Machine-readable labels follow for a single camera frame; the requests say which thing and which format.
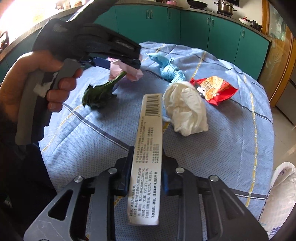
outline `human hand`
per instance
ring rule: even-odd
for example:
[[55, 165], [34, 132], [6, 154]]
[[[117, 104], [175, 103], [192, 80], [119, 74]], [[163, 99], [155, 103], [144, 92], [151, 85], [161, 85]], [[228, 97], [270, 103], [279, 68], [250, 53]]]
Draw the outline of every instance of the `human hand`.
[[[47, 50], [22, 55], [10, 68], [0, 87], [0, 107], [7, 117], [17, 122], [22, 92], [30, 72], [37, 69], [57, 72], [62, 66], [63, 62], [55, 59]], [[72, 78], [63, 78], [59, 81], [59, 89], [48, 91], [46, 99], [49, 101], [47, 108], [50, 111], [59, 112], [62, 109], [62, 103], [68, 99], [70, 91], [75, 89], [76, 78], [81, 75], [82, 69], [78, 69]]]

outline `metal screw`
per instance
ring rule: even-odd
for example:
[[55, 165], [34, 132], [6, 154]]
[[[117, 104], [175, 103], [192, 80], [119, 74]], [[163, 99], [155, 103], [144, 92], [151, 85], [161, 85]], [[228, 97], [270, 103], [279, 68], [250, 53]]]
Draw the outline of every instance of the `metal screw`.
[[212, 176], [210, 176], [210, 180], [212, 182], [217, 182], [219, 180], [219, 178], [216, 175], [212, 175]]
[[176, 168], [176, 173], [183, 173], [185, 170], [182, 167], [177, 167]]
[[115, 174], [115, 173], [117, 173], [117, 169], [116, 169], [115, 167], [112, 167], [112, 168], [110, 168], [110, 169], [108, 170], [108, 172], [109, 172], [110, 174]]
[[82, 176], [77, 176], [74, 178], [74, 182], [76, 182], [76, 183], [82, 182], [82, 180], [83, 180]]

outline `cabinet door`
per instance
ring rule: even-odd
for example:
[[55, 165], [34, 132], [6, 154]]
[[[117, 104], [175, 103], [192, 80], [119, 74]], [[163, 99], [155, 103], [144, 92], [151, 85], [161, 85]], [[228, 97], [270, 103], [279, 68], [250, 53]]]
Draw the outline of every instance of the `cabinet door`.
[[166, 7], [149, 6], [149, 34], [151, 41], [168, 43], [168, 10]]
[[209, 31], [210, 15], [181, 11], [181, 45], [207, 50]]
[[242, 26], [211, 16], [207, 51], [217, 59], [234, 63]]
[[265, 61], [268, 45], [268, 40], [242, 27], [234, 64], [257, 80]]
[[28, 36], [22, 42], [20, 42], [13, 50], [11, 50], [8, 55], [5, 57], [5, 60], [8, 64], [8, 67], [11, 66], [17, 61], [17, 59], [25, 53], [32, 51], [32, 46], [35, 41], [35, 36]]
[[6, 60], [2, 60], [1, 63], [0, 63], [0, 83], [2, 83], [5, 75], [7, 74], [9, 68], [8, 68], [8, 65], [6, 63]]
[[31, 52], [32, 51], [32, 47], [33, 44], [36, 40], [37, 34], [39, 33], [40, 30], [37, 30], [35, 32], [33, 32], [32, 34], [30, 34], [28, 37], [26, 37], [26, 39], [24, 39], [23, 41], [26, 41], [27, 44], [27, 52]]
[[115, 11], [118, 31], [123, 36], [136, 43], [164, 42], [166, 40], [168, 14], [165, 7], [117, 5]]
[[167, 43], [180, 44], [181, 13], [178, 9], [168, 8], [168, 40]]
[[94, 23], [102, 25], [106, 28], [109, 28], [115, 32], [118, 32], [117, 20], [116, 20], [116, 13], [115, 7], [111, 7], [107, 12], [100, 15]]

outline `countertop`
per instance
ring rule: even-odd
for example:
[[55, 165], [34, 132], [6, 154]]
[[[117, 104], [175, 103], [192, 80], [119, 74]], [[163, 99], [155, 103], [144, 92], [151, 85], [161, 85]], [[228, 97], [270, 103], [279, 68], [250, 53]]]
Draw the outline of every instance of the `countertop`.
[[[178, 7], [178, 6], [173, 6], [173, 5], [169, 5], [169, 4], [165, 4], [165, 3], [160, 3], [160, 2], [154, 2], [154, 1], [145, 1], [145, 0], [119, 0], [116, 5], [127, 5], [127, 4], [136, 4], [136, 5], [155, 5], [155, 6], [163, 6], [163, 7], [169, 7], [169, 8], [174, 8], [174, 9], [179, 9], [179, 10], [186, 10], [186, 11], [194, 11], [194, 12], [201, 12], [201, 13], [205, 13], [205, 14], [209, 14], [209, 15], [213, 15], [216, 17], [220, 17], [220, 18], [224, 18], [226, 20], [232, 21], [236, 24], [239, 24], [245, 28], [248, 28], [249, 30], [259, 34], [260, 36], [262, 36], [263, 38], [265, 38], [266, 40], [271, 42], [271, 38], [264, 35], [263, 33], [257, 31], [256, 29], [245, 25], [243, 23], [241, 23], [239, 20], [237, 19], [233, 19], [215, 12], [210, 12], [210, 11], [205, 11], [205, 10], [200, 10], [200, 9], [193, 9], [193, 8], [184, 8], [184, 7]], [[75, 13], [81, 6], [75, 7], [75, 8], [71, 8], [69, 10], [60, 12], [40, 23], [38, 23], [37, 25], [35, 25], [34, 27], [32, 27], [30, 30], [28, 30], [27, 32], [23, 33], [21, 36], [19, 36], [15, 41], [13, 41], [6, 49], [4, 49], [4, 51], [0, 54], [0, 62], [6, 57], [6, 55], [14, 48], [16, 47], [23, 39], [25, 39], [26, 37], [28, 37], [30, 34], [32, 34], [33, 32], [41, 29], [48, 20], [50, 20], [51, 18], [62, 18], [65, 17], [67, 15], [71, 15], [73, 13]]]

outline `white bowl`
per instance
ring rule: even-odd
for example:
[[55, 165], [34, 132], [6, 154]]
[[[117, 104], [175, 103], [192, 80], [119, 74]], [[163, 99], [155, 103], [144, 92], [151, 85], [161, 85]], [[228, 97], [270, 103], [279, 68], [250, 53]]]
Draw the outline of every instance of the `white bowl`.
[[248, 25], [248, 26], [251, 26], [251, 23], [248, 22], [247, 20], [244, 20], [244, 19], [242, 19], [242, 18], [239, 18], [239, 20], [240, 20], [241, 23], [243, 23], [243, 24], [245, 24], [245, 25]]

